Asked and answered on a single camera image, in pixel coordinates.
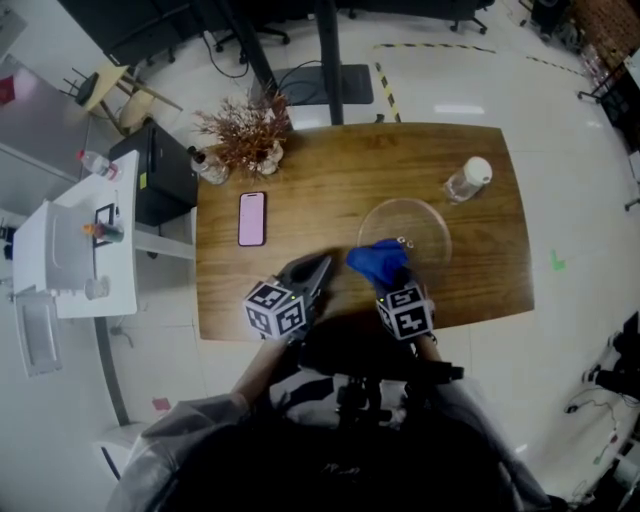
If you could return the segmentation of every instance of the dried plant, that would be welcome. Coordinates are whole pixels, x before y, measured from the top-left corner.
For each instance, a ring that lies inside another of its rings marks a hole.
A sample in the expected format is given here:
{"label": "dried plant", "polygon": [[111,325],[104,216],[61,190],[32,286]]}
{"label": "dried plant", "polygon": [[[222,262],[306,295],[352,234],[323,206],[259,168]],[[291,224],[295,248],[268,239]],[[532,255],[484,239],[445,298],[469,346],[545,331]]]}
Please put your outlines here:
{"label": "dried plant", "polygon": [[227,98],[218,114],[195,112],[201,134],[215,135],[215,152],[229,169],[240,169],[250,176],[261,171],[264,160],[276,142],[284,142],[289,126],[287,100],[277,94],[258,101],[239,102]]}

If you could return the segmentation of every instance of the blue cloth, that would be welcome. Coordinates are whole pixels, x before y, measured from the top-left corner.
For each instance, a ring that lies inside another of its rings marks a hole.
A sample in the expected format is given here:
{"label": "blue cloth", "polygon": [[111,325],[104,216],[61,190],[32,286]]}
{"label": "blue cloth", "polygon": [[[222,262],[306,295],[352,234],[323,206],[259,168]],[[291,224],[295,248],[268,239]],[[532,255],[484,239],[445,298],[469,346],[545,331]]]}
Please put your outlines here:
{"label": "blue cloth", "polygon": [[408,261],[404,246],[397,240],[380,240],[371,247],[351,249],[347,255],[347,265],[373,285],[377,279],[391,286],[398,270]]}

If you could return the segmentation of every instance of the phone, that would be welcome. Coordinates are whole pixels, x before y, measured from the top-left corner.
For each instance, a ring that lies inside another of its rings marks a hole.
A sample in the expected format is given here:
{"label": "phone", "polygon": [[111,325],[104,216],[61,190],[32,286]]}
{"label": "phone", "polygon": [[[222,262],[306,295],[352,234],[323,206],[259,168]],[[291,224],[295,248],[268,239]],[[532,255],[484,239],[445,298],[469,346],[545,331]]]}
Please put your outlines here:
{"label": "phone", "polygon": [[265,243],[265,206],[264,192],[253,192],[240,196],[240,215],[238,220],[238,245],[251,247]]}

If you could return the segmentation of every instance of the small bottle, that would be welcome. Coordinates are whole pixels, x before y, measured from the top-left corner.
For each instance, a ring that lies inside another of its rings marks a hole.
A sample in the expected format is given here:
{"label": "small bottle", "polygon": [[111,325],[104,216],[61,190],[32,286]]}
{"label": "small bottle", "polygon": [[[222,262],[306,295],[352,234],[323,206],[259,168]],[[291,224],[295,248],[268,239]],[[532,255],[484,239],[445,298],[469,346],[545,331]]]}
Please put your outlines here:
{"label": "small bottle", "polygon": [[122,170],[98,153],[84,150],[78,151],[78,160],[82,162],[87,171],[102,176],[109,181],[120,181],[122,178]]}
{"label": "small bottle", "polygon": [[102,222],[85,224],[82,229],[87,235],[92,235],[96,240],[118,243],[124,239],[124,231],[112,224],[103,224]]}
{"label": "small bottle", "polygon": [[205,155],[194,146],[189,146],[187,152],[191,155],[191,169],[202,179],[212,185],[222,185],[229,177],[229,168],[211,152]]}
{"label": "small bottle", "polygon": [[489,162],[474,156],[447,180],[444,185],[445,194],[454,203],[462,203],[491,183],[492,176]]}
{"label": "small bottle", "polygon": [[209,167],[206,161],[207,156],[202,151],[198,151],[195,146],[189,146],[187,153],[191,155],[191,169],[193,172],[200,174],[207,170],[207,167]]}

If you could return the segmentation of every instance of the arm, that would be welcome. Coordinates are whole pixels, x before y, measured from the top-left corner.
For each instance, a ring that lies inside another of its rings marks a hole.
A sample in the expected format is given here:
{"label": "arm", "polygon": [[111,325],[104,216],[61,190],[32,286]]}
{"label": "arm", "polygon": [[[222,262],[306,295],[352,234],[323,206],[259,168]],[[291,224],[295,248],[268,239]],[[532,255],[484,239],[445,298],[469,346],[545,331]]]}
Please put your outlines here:
{"label": "arm", "polygon": [[271,375],[286,349],[286,340],[265,341],[231,392],[242,395],[251,407],[267,389]]}

